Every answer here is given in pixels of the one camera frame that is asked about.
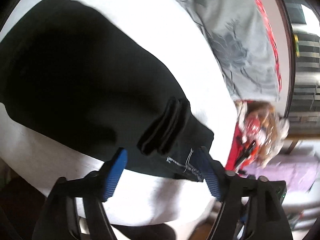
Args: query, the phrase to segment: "screw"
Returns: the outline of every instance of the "screw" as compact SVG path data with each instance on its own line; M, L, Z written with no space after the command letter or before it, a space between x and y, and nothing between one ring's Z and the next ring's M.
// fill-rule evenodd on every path
M261 180L261 181L263 181L263 182L269 181L266 176L260 176L260 177L259 177L259 180Z
M236 173L234 171L226 171L226 175L230 176L230 177L233 177L233 176L236 175Z

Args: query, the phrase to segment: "white wall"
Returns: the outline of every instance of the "white wall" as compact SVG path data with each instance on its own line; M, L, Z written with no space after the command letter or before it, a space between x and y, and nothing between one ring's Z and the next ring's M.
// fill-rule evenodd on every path
M289 47L287 43L287 36L285 33L284 22L276 3L276 0L261 0L263 6L268 15L270 25L272 27L273 35L276 41L278 54L279 54L279 64L280 73L282 77L282 91L280 93L279 102L274 102L273 105L280 115L284 114L287 98L288 98L288 88L289 88Z

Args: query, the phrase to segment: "white table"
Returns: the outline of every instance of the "white table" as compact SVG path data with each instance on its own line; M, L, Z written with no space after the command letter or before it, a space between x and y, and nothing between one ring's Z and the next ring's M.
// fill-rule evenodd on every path
M0 41L41 0L21 0L0 32ZM226 164L236 109L218 63L189 15L175 0L79 0L96 8L161 60L179 82L199 121L214 132L210 154ZM83 177L102 162L14 121L0 104L0 157L48 195L56 179ZM111 223L148 225L197 219L212 199L205 183L165 179L125 170L104 203ZM84 216L81 199L79 215Z

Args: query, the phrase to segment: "snack package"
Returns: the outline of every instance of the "snack package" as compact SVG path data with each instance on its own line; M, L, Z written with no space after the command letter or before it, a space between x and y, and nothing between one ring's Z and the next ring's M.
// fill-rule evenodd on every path
M275 108L268 102L237 101L238 125L243 133L242 143L256 141L259 148L255 159L261 167L276 156L288 135L289 121L279 118Z

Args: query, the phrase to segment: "black cloth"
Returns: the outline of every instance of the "black cloth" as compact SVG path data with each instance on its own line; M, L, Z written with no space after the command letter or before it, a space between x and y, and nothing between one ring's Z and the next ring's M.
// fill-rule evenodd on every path
M13 120L102 161L124 147L132 171L185 175L136 147L172 97L187 100L167 67L78 1L41 1L0 43L0 101ZM183 163L203 134L201 146L213 140L193 116L188 122L195 130L168 152Z

